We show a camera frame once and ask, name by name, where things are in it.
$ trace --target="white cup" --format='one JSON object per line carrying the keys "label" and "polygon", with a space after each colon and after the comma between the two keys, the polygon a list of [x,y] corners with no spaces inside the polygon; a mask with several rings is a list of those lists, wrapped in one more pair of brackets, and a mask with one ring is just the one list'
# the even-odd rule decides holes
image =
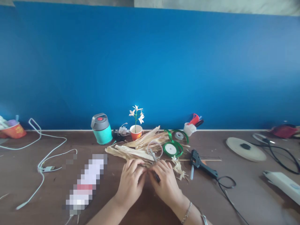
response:
{"label": "white cup", "polygon": [[184,129],[183,131],[187,134],[187,136],[191,136],[192,133],[194,133],[197,130],[194,124],[188,125],[188,123],[184,124]]}

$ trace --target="hand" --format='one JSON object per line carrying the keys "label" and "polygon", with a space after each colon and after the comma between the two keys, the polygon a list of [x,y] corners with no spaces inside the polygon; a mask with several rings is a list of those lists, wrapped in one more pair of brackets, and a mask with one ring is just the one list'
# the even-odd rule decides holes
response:
{"label": "hand", "polygon": [[123,166],[119,189],[114,196],[114,200],[125,210],[129,210],[142,193],[146,175],[144,172],[147,169],[145,167],[138,167],[138,164],[144,163],[141,159],[130,159]]}
{"label": "hand", "polygon": [[180,205],[184,199],[184,195],[177,185],[171,164],[160,160],[150,170],[156,172],[160,178],[160,182],[158,183],[155,174],[150,174],[150,180],[157,195],[170,208]]}

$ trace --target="gray lid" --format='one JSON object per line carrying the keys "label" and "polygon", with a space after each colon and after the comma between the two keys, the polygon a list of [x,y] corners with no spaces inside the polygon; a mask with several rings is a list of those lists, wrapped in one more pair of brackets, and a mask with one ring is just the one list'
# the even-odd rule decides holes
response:
{"label": "gray lid", "polygon": [[93,116],[91,128],[95,131],[105,130],[109,126],[107,115],[104,113]]}

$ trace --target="power strip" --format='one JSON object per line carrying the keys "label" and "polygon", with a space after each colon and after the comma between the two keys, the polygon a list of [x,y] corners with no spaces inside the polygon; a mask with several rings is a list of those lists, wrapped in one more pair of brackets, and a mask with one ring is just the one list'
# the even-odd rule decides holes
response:
{"label": "power strip", "polygon": [[269,182],[279,187],[292,200],[300,205],[300,186],[281,172],[264,171]]}

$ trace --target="teal thermos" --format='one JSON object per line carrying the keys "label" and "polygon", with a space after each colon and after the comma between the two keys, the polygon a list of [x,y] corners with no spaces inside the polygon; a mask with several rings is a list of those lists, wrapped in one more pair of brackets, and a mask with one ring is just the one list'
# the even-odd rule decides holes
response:
{"label": "teal thermos", "polygon": [[98,144],[105,145],[113,139],[112,129],[104,113],[93,116],[91,127]]}

